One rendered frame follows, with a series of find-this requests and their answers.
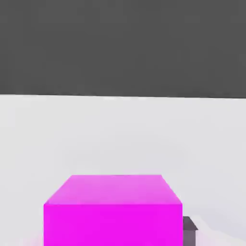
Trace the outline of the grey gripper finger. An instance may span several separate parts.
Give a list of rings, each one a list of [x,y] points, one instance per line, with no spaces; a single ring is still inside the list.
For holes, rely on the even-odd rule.
[[[183,246],[239,246],[239,239],[211,229],[198,215],[183,216]]]

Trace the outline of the small magenta cube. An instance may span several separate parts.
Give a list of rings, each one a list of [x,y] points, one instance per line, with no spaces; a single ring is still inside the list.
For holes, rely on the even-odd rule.
[[[43,206],[43,246],[183,246],[183,205],[161,175],[72,175]]]

